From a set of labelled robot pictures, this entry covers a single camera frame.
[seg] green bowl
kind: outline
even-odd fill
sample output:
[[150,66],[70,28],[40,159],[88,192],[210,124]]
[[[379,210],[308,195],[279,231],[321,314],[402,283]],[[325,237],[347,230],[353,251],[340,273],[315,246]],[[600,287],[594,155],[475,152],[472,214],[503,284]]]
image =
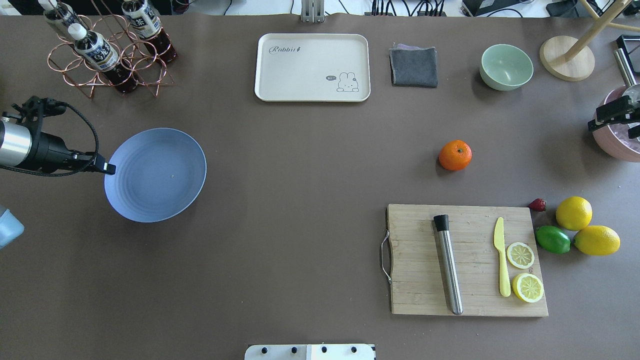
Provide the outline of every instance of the green bowl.
[[496,90],[514,90],[531,79],[533,63],[519,48],[513,45],[497,44],[489,47],[482,54],[480,75],[487,85]]

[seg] folded cloth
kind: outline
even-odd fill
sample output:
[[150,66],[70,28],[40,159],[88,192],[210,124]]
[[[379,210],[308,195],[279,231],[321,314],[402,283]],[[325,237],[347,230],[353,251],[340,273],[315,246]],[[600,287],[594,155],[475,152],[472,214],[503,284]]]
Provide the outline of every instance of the folded cloth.
[[391,81],[397,86],[438,86],[438,62],[435,47],[398,44],[389,49]]

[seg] cutting board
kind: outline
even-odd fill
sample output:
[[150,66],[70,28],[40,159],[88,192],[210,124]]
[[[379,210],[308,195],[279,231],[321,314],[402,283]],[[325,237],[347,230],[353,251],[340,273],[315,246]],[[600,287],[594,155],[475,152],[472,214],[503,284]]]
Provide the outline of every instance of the cutting board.
[[533,249],[529,269],[510,263],[509,280],[529,272],[543,284],[529,208],[390,204],[391,312],[406,315],[453,315],[447,307],[433,217],[447,214],[464,312],[460,316],[548,316],[544,296],[533,304],[500,295],[498,252],[493,228],[504,218],[504,242],[520,241]]

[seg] wooden stand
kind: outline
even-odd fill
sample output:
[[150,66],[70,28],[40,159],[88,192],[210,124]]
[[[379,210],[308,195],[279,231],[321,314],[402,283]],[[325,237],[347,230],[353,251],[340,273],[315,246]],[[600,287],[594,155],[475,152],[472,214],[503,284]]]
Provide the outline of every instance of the wooden stand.
[[595,67],[595,58],[587,45],[630,3],[631,0],[613,3],[579,39],[558,36],[545,41],[540,47],[542,65],[562,80],[580,81],[588,78]]

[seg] red fruit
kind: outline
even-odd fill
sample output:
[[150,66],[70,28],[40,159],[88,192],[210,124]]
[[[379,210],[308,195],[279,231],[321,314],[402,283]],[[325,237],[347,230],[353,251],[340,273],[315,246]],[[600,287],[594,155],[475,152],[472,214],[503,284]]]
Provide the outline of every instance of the red fruit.
[[529,204],[529,209],[533,211],[545,211],[547,209],[547,202],[543,199],[533,200]]

